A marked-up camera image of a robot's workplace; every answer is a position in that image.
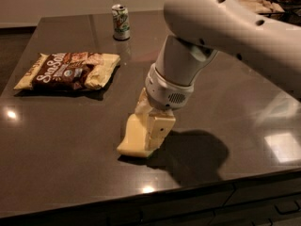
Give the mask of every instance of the bright light spot on table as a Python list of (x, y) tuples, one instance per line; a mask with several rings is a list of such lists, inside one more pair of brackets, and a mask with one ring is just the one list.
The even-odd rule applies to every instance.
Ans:
[(8, 117), (11, 118), (11, 119), (16, 119), (17, 118), (17, 115), (15, 112), (13, 111), (8, 111)]
[(142, 188), (143, 193), (151, 193), (154, 191), (154, 188), (152, 186), (145, 186)]
[(301, 159), (300, 144), (291, 133), (274, 134), (264, 139), (280, 163)]

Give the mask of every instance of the dark floor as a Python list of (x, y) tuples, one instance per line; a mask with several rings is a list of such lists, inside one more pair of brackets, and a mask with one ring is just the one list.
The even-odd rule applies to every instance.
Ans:
[[(0, 29), (0, 94), (17, 65), (34, 28)], [(274, 226), (300, 226), (301, 218), (273, 223)]]

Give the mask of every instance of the food image on bag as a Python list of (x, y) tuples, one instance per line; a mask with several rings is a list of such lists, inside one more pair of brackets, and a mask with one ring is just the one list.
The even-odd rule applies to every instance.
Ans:
[(100, 53), (40, 54), (14, 89), (101, 89), (119, 63), (118, 55)]

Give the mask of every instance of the screw hole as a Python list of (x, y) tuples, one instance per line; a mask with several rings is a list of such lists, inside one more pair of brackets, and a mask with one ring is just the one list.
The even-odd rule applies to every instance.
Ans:
[(205, 45), (204, 39), (199, 39), (199, 43), (204, 46)]
[(237, 54), (236, 57), (237, 57), (238, 60), (243, 60), (243, 57), (242, 57), (241, 54)]
[(226, 0), (217, 0), (217, 3), (222, 4), (224, 3)]
[(255, 23), (257, 26), (261, 26), (264, 24), (264, 20), (258, 20), (256, 23)]

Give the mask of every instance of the can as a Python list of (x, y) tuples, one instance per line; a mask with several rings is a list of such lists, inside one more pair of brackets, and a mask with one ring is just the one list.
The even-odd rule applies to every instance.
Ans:
[(115, 4), (112, 7), (114, 39), (128, 40), (130, 38), (130, 21), (128, 9), (121, 5)]

